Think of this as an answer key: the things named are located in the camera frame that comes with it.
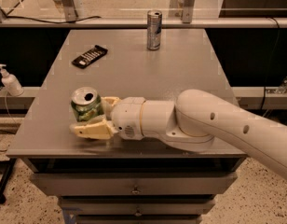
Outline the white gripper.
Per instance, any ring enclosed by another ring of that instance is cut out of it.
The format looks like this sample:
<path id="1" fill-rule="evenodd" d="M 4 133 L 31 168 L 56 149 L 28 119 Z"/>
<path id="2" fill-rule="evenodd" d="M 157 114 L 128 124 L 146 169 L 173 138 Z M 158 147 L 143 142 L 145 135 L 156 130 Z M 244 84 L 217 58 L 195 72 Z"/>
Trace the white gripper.
<path id="1" fill-rule="evenodd" d="M 81 121 L 69 126 L 78 137 L 108 140 L 118 131 L 126 140 L 141 140 L 144 138 L 141 129 L 141 114 L 145 99 L 143 97 L 128 97 L 120 101 L 118 97 L 105 96 L 101 98 L 104 112 L 111 112 L 111 121 L 105 115 L 100 115 L 88 121 Z"/>

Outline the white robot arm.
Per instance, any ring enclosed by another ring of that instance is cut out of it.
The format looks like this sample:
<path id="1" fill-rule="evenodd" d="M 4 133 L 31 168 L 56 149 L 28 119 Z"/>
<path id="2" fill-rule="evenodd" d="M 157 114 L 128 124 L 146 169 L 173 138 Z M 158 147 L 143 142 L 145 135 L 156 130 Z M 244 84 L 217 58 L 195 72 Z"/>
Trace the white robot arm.
<path id="1" fill-rule="evenodd" d="M 70 126 L 82 138 L 126 140 L 155 138 L 185 151 L 200 152 L 215 138 L 226 141 L 287 180 L 287 126 L 250 113 L 200 90 L 187 90 L 174 101 L 143 97 L 103 97 L 102 113 Z"/>

